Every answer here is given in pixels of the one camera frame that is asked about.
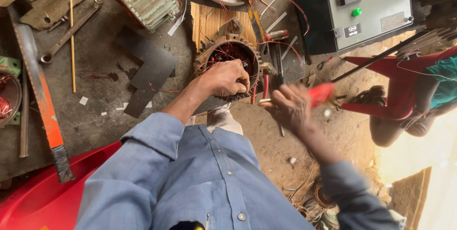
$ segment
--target shirt sleeve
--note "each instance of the shirt sleeve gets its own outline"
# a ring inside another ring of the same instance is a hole
[[[444,82],[452,81],[451,79],[457,79],[457,56],[449,57],[445,60],[439,60],[437,61],[436,65],[427,67],[427,69],[432,74],[435,74],[433,78],[435,78],[437,81]]]
[[[183,132],[174,116],[154,113],[125,134],[121,149],[85,182],[75,229],[150,229],[157,182]]]
[[[398,230],[398,224],[378,198],[368,193],[367,185],[346,161],[321,167],[328,194],[340,207],[338,222],[342,230]]]

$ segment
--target cardboard sheet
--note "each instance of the cardboard sheet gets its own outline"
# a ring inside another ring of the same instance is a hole
[[[202,47],[200,40],[205,42],[208,41],[208,39],[205,38],[205,35],[207,35],[209,39],[216,39],[218,37],[219,28],[233,17],[237,17],[241,24],[243,24],[244,29],[241,37],[246,38],[247,36],[249,43],[252,43],[252,47],[255,47],[257,44],[247,12],[226,11],[224,14],[224,10],[221,8],[214,8],[191,2],[191,16],[193,18],[192,40],[197,46],[197,50]]]

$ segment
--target label sticker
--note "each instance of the label sticker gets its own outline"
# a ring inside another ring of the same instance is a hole
[[[387,31],[389,29],[396,28],[398,26],[403,25],[404,23],[404,11],[399,12],[397,14],[393,14],[392,16],[385,17],[381,19],[381,30]]]
[[[360,23],[357,23],[356,25],[352,25],[352,26],[344,29],[344,35],[346,38],[355,36],[360,33],[362,33],[362,29],[360,28]]]

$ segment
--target man's left hand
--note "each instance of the man's left hand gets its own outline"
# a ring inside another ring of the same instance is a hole
[[[208,87],[209,95],[225,97],[249,90],[249,74],[240,59],[215,63],[197,79]]]

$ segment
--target grey metal box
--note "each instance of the grey metal box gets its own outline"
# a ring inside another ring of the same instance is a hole
[[[412,24],[411,0],[296,0],[310,25],[310,55],[338,52]],[[352,15],[360,8],[361,15]],[[303,33],[307,26],[300,13]]]

